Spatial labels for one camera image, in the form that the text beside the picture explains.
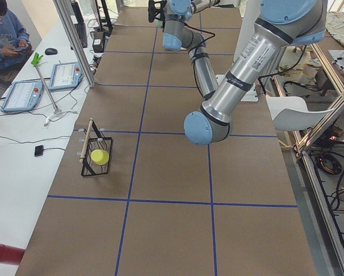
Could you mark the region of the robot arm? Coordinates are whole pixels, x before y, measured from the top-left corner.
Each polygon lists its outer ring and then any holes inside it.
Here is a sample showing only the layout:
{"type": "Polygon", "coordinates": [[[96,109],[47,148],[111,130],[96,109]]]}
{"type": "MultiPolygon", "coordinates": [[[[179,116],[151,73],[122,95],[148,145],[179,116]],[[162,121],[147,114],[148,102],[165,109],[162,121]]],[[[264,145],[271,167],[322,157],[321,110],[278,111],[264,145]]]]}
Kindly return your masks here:
{"type": "Polygon", "coordinates": [[[209,55],[205,51],[206,39],[200,31],[187,26],[193,14],[218,4],[219,1],[167,1],[163,12],[165,27],[163,47],[167,50],[187,50],[193,66],[194,77],[203,99],[213,96],[218,84],[209,55]]]}
{"type": "Polygon", "coordinates": [[[203,102],[184,121],[185,135],[197,145],[222,141],[231,133],[231,113],[282,47],[323,39],[327,1],[261,1],[254,31],[238,58],[217,82],[209,57],[200,48],[192,55],[203,102]]]}

